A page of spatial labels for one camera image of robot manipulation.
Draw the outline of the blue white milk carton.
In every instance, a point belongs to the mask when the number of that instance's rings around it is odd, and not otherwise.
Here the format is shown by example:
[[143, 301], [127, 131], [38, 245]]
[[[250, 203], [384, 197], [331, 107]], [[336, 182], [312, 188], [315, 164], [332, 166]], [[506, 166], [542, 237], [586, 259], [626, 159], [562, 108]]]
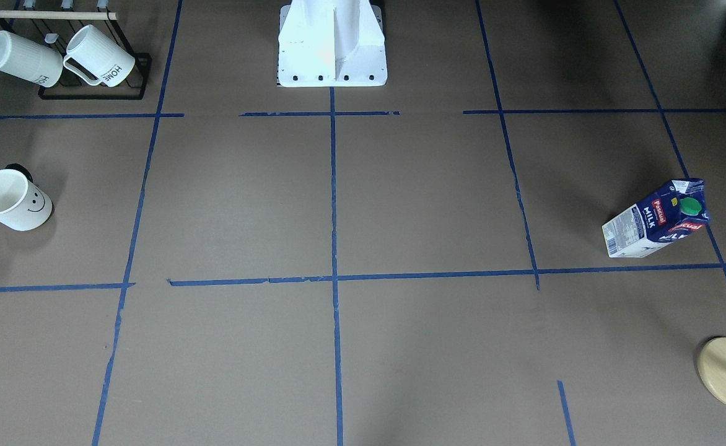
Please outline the blue white milk carton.
[[709, 225], [700, 178], [670, 180], [603, 225], [610, 258], [643, 258]]

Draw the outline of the white smiley mug black handle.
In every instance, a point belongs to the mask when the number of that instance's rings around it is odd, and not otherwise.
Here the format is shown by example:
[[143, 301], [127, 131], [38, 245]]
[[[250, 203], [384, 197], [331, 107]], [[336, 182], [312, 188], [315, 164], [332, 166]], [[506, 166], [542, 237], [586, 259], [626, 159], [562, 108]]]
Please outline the white smiley mug black handle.
[[16, 231], [43, 225], [52, 215], [53, 201], [20, 164], [0, 170], [0, 223]]

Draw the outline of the white ribbed HOME mug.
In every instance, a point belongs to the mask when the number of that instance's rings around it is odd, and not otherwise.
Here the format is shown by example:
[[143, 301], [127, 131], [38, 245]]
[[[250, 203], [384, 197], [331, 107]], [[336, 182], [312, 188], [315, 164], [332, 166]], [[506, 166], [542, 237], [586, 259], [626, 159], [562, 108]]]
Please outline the white ribbed HOME mug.
[[69, 41], [63, 68], [88, 85], [116, 87], [128, 78], [136, 58], [93, 25], [82, 27]]
[[49, 88], [62, 76], [63, 57], [55, 49], [1, 30], [0, 72]]

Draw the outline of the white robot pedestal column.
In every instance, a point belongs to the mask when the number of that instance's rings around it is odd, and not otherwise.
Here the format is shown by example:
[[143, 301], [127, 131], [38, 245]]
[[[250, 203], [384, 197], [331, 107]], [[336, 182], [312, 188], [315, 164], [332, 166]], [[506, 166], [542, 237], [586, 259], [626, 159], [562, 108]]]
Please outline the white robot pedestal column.
[[383, 1], [292, 1], [280, 10], [281, 87], [380, 87], [388, 80]]

